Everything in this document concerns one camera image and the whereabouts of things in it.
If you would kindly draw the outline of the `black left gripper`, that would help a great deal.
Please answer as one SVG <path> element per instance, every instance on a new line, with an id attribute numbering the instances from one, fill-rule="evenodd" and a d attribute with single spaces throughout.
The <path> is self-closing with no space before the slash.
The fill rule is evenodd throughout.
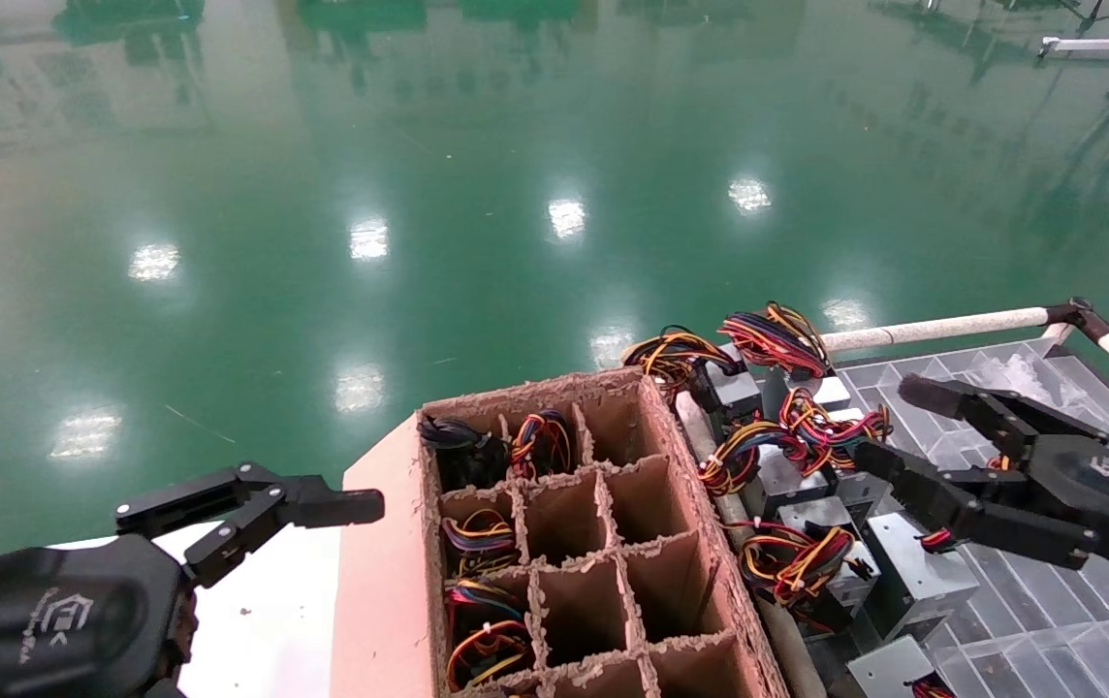
<path id="1" fill-rule="evenodd" d="M 240 464 L 119 505 L 115 540 L 0 554 L 0 697 L 177 697 L 199 626 L 190 580 L 213 587 L 284 527 L 385 512 L 376 488 Z M 185 570 L 146 540 L 203 522 L 216 526 L 186 549 Z"/>

